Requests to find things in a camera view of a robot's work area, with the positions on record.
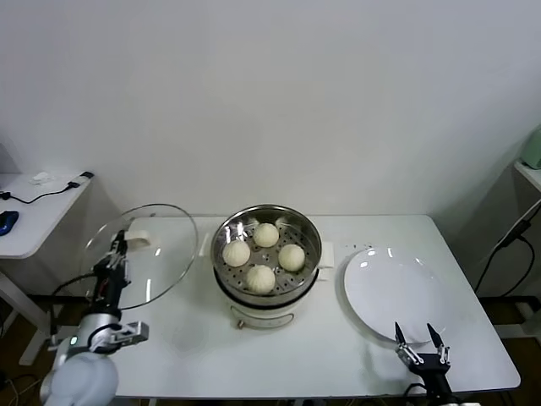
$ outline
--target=black cable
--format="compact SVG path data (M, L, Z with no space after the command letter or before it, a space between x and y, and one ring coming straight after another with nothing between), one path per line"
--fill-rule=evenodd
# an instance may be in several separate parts
M527 239L525 239L523 236L520 236L517 239L519 241L522 241L524 244L527 245L527 247L530 249L530 252L532 253L532 259L530 260L530 264L527 266L526 273L519 279L519 281L517 283L515 283L515 285L511 289L509 289L507 292L502 294L500 296L501 298L503 298L504 296L507 296L508 294L510 294L513 290L518 288L518 285L520 285L522 282L524 282L524 279L526 279L528 277L528 275L530 274L530 272L532 271L533 263L535 262L535 250L533 249L530 242Z
M422 383L412 383L409 387L407 387L406 391L404 391L404 394L402 395L403 398L407 398L407 395L411 392L412 389L415 387L421 387L426 391L426 386Z
M498 247L496 248L492 254L490 254L490 257L489 257L489 260L487 261L487 264L484 266L484 269L483 269L483 273L481 274L481 277L479 278L478 282L477 282L477 286L475 287L475 289L473 290L473 292L477 293L477 291L479 290L479 287L481 286L481 282L483 281L484 277L486 276L487 272L489 271L489 267L490 267L490 262L492 262L492 260L494 259L494 256L496 255L496 253L501 250L501 247Z
M82 281L83 279L86 279L88 277L95 277L96 275L94 273L86 273L84 275L80 275L78 277L74 277L73 279L70 279L66 283L63 283L58 288L52 292L51 296L56 296L58 292L60 292L62 289L66 288L67 286L71 285L72 283L76 283L78 281ZM57 320L56 316L54 315L54 300L51 301L49 304L49 316L50 316L50 333L51 337L54 336L57 333Z
M511 406L515 406L515 401L513 400L513 397L511 395L511 392L505 392L507 393L507 397L509 398L509 400L511 401Z
M3 327L4 327L4 321L3 321L2 315L0 314L0 338L3 337Z
M14 200L16 200L16 201L20 201L21 203L25 203L26 205L30 205L30 204L34 203L35 201L41 199L42 197L45 197L45 196L53 196L53 195L60 195L61 193L64 193L65 191L70 190L70 189L72 189L72 188L73 188L72 186L68 185L68 186L66 186L66 187L65 187L64 189L62 189L62 190L59 190L59 191L57 191L57 192L44 193L43 195L39 195L39 196L35 197L34 199L29 200L29 201L22 200L22 199L20 199L19 197L13 196L13 195L11 195L11 194L8 195L8 199L14 199Z
M505 400L505 397L503 395L503 392L498 392L498 395L500 396L500 400L503 403L504 406L507 406L507 401Z

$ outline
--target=white table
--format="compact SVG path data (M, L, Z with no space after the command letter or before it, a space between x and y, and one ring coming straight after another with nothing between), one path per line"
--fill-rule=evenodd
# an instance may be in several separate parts
M77 173L57 175L54 181L44 185L34 185L29 182L31 175L0 174L0 190L11 192L23 200L31 200L44 193L62 190L77 175ZM0 237L0 259L23 260L33 255L88 184L89 182L86 182L77 189L68 190L60 195L44 197L30 205L14 199L0 200L0 212L6 210L19 212L19 220L12 231ZM47 314L1 272L0 296L38 329L20 359L20 364L31 365L49 334Z
M522 161L515 162L515 169L537 190L541 191L541 169L531 169ZM495 326L501 338L536 338L541 344L541 310L534 313L527 303L517 303L516 307L524 316L522 324L505 324Z
M187 276L156 302L123 314L145 321L150 339L112 356L130 398L315 398L402 395L418 378L394 344L380 341L342 296L346 258L366 244L402 247L419 255L453 292L443 339L451 346L447 377L455 392L520 384L511 358L438 229L426 216L311 217L332 241L336 270L318 281L302 313L276 330L235 328L221 298L210 259L200 257ZM221 217L199 217L200 235ZM129 287L125 295L130 295ZM433 352L432 344L419 351Z
M541 169L531 169L520 160L515 162L515 169L537 190L541 191Z

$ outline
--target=stainless steel pot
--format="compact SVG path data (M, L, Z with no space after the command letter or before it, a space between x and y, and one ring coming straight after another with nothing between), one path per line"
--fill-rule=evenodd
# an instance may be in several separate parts
M273 247L258 247L254 242L254 230L262 222L278 228L280 239ZM236 268L227 265L221 254L225 245L235 239L246 241L251 250L248 262ZM286 244L303 248L306 261L302 271L286 272L280 267L278 252ZM230 299L253 309L278 309L299 300L314 286L319 273L321 238L314 224L298 211L261 205L229 217L214 234L210 252L218 285ZM246 287L244 278L255 265L267 265L276 275L276 285L268 294L255 294Z

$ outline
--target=white wall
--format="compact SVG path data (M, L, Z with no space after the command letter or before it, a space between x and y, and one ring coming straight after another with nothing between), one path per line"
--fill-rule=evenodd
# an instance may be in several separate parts
M2 0L0 137L23 171L95 172L120 209L428 213L469 262L517 214L505 168L541 122L539 15L527 0Z

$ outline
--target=cable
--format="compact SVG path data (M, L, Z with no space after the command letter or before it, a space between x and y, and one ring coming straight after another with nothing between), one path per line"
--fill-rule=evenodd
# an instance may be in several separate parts
M524 244L527 245L527 247L530 249L530 252L532 253L532 259L530 260L530 264L527 266L527 270L526 270L526 273L518 280L517 283L515 283L515 285L513 285L513 287L511 289L509 289L507 292L505 292L504 294L502 294L500 297L503 298L504 296L507 296L508 294L510 294L513 290L515 290L516 288L518 288L518 285L520 285L524 279L526 279L528 277L528 275L530 274L530 272L532 271L533 269L533 263L535 262L535 250L533 249L532 245L530 244L530 242L525 239L523 236L520 236L518 237L518 240L519 241L522 241Z
M66 186L64 189L62 190L59 190L57 192L49 192L49 193L44 193L43 195L39 195L37 197L35 197L34 199L32 200L22 200L20 199L19 197L17 196L13 196L10 192L0 192L0 198L4 199L4 200L7 200L7 199L13 199L13 200L16 200L16 201L20 201L21 203L25 203L26 205L31 205L32 203L34 203L35 201L41 199L42 197L45 197L45 196L53 196L53 195L60 195L61 193L64 193L65 191L68 191L70 189L72 189L73 186L72 185L68 185Z
M538 207L538 209L533 213L533 215L528 219L528 221L531 221L539 212L539 209L541 208L541 199L537 200L535 203L533 203L529 209L526 210L526 212L518 218L518 220L515 221L515 223L507 230L507 233L504 234L504 236L495 244L494 247L492 247L487 255L485 255L483 258L481 258L479 261L477 261L475 264L472 265L472 268L477 267L480 263L482 263L484 260L489 258L500 246L501 243L511 234L511 232L515 229L516 225L521 222L521 220L524 219L528 214L530 214L530 211Z
M501 400L501 402L503 403L503 405L504 405L504 406L507 406L508 403L507 403L507 401L505 400L505 397L504 397L504 395L503 395L503 392L498 392L498 395L500 396L500 400Z
M3 337L3 327L4 327L4 320L2 315L0 315L0 338Z
M15 396L14 396L13 399L11 399L11 402L9 402L9 404L11 405L11 403L13 403L13 401L15 401L15 406L19 406L19 392L17 392L17 388L15 387L15 384L11 379L8 379L8 383L9 383L9 385L11 385L11 387L13 388L13 390L15 392Z
M22 394L25 393L25 392L28 392L31 388L36 388L36 385L37 385L38 383L40 383L40 382L41 382L41 379L39 379L39 380L37 380L37 381L31 383L29 386L27 386L25 389L23 389L23 390L20 391L20 392L17 392L17 388L15 388L15 385L11 382L11 383L12 383L12 388L13 388L14 391L15 391L15 396L14 396L14 397L11 399L11 401L8 403L8 406L11 406L11 403L13 403L14 401L15 401L15 405L14 405L14 406L19 406L19 398L20 398L20 395L22 395ZM25 403L21 404L20 406L25 406L25 405L30 401L30 399L32 399L32 398L33 398L33 397L30 396L30 397L28 398L28 400L27 400Z
M412 389L414 389L415 387L421 387L423 388L425 391L426 391L426 386L423 385L422 383L412 383L409 387L407 387L406 391L404 392L404 394L402 395L403 398L407 398L407 395L409 395L409 393L411 392Z
M513 400L513 397L511 395L511 392L505 392L507 394L507 397L511 401L511 406L515 406L515 401Z
M481 277L479 278L477 285L475 286L475 289L473 292L477 293L479 290L479 287L481 286L481 282L483 281L484 277L486 276L487 272L489 271L490 262L494 259L494 256L498 253L500 248L498 248L496 251L494 251L492 254L490 254L489 260L487 261L487 264L484 266L483 273L481 274Z
M78 281L82 281L83 279L86 279L88 277L95 277L96 275L93 273L86 273L84 275L79 275L78 277L74 277L73 279L68 280L66 283L63 283L58 288L52 292L51 296L56 296L58 292L60 292L62 289L66 288L67 286L71 285L72 283L76 283ZM50 333L51 337L54 336L57 333L57 321L56 316L54 315L54 303L51 301L49 305L49 316L50 316Z

